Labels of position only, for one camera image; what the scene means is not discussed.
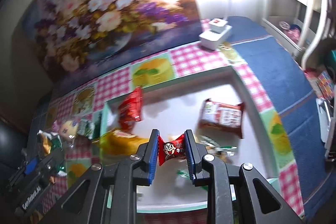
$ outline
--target red package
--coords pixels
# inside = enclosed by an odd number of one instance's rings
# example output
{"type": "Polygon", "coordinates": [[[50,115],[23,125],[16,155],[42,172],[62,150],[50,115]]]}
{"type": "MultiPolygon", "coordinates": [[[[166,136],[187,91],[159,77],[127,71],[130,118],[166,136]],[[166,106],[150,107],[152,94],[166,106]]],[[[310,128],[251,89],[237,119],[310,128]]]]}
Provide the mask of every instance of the red package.
{"type": "Polygon", "coordinates": [[[141,121],[142,92],[141,87],[136,87],[120,104],[119,124],[122,130],[130,131],[135,122],[141,121]]]}
{"type": "Polygon", "coordinates": [[[207,99],[202,106],[199,126],[235,133],[242,139],[243,111],[244,103],[234,106],[207,99]]]}
{"type": "Polygon", "coordinates": [[[184,153],[184,134],[174,141],[164,142],[161,136],[158,136],[157,155],[159,157],[159,166],[164,164],[167,160],[178,158],[185,159],[184,153]]]}

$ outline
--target blue fabric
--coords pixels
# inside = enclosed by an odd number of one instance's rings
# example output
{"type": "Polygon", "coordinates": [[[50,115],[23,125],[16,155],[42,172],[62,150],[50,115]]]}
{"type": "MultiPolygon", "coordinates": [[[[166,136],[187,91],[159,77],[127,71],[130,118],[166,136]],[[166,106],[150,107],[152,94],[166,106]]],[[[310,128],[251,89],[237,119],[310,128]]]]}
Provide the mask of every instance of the blue fabric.
{"type": "Polygon", "coordinates": [[[234,17],[232,23],[228,18],[228,23],[240,24],[239,28],[233,28],[234,35],[230,37],[237,40],[230,42],[251,67],[280,114],[297,162],[305,214],[311,219],[336,189],[336,173],[330,175],[325,170],[315,93],[301,69],[274,37],[235,45],[241,37],[245,40],[260,37],[260,25],[247,38],[247,32],[244,35],[236,32],[253,29],[255,22],[234,17]]]}

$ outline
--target blue gripper pad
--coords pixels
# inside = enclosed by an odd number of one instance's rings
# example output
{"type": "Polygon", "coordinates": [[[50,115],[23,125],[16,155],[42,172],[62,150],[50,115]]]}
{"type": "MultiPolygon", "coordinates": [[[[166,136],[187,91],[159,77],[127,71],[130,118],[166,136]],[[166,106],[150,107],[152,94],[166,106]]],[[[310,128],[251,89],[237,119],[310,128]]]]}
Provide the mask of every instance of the blue gripper pad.
{"type": "Polygon", "coordinates": [[[184,151],[187,157],[189,177],[192,183],[195,181],[195,162],[191,151],[190,141],[187,132],[184,132],[184,151]]]}
{"type": "Polygon", "coordinates": [[[156,163],[158,161],[158,137],[160,132],[156,129],[152,130],[152,134],[149,140],[149,143],[152,144],[152,151],[148,162],[148,183],[152,184],[154,179],[155,170],[156,170],[156,163]]]}

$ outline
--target checkered tablecloth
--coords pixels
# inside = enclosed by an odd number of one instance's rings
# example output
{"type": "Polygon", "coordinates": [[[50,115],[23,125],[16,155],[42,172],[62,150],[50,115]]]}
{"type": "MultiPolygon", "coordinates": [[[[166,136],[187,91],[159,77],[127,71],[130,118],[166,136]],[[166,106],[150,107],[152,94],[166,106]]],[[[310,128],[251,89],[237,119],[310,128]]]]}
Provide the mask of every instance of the checkered tablecloth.
{"type": "MultiPolygon", "coordinates": [[[[209,20],[207,19],[201,21],[203,30],[209,28],[208,22],[209,20]]],[[[152,56],[134,61],[131,65],[163,53],[167,53],[169,55],[177,77],[229,65],[228,60],[226,60],[220,51],[208,51],[202,48],[199,42],[193,42],[159,52],[152,56]]],[[[238,63],[233,66],[249,90],[258,111],[262,112],[272,108],[272,102],[248,64],[238,63]]],[[[53,99],[50,106],[57,106],[56,117],[59,120],[63,120],[70,116],[73,101],[77,92],[88,85],[94,85],[95,98],[93,108],[91,113],[87,113],[85,115],[86,118],[92,119],[94,112],[101,110],[106,101],[129,93],[130,81],[130,67],[125,66],[78,87],[73,92],[70,92],[62,98],[53,99]]],[[[90,142],[88,140],[78,139],[76,141],[77,143],[75,148],[66,151],[67,160],[91,157],[92,164],[99,162],[97,155],[92,153],[90,142]]],[[[302,214],[303,202],[295,162],[280,172],[279,181],[281,191],[286,202],[298,215],[302,214]]],[[[57,178],[56,184],[43,200],[44,213],[52,207],[55,201],[64,194],[66,190],[66,178],[57,178]]],[[[206,209],[179,213],[146,214],[145,220],[148,224],[201,224],[206,223],[206,209]]]]}

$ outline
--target silver screw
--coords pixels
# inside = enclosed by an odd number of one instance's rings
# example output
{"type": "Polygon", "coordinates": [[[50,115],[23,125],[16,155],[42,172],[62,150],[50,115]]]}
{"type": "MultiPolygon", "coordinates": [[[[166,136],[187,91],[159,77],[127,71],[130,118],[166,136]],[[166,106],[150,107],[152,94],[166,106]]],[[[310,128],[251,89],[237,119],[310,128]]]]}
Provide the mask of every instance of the silver screw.
{"type": "Polygon", "coordinates": [[[91,165],[91,169],[93,171],[98,171],[98,170],[101,169],[101,164],[93,164],[93,165],[91,165]]]}
{"type": "Polygon", "coordinates": [[[251,163],[249,163],[249,162],[246,162],[246,163],[243,164],[243,168],[245,170],[249,171],[249,170],[252,170],[253,165],[251,163]]]}
{"type": "Polygon", "coordinates": [[[132,154],[129,156],[129,158],[134,161],[141,159],[141,157],[139,157],[137,154],[132,154]]]}
{"type": "Polygon", "coordinates": [[[207,161],[213,161],[215,159],[215,156],[211,155],[211,154],[206,154],[204,156],[204,159],[207,160],[207,161]]]}

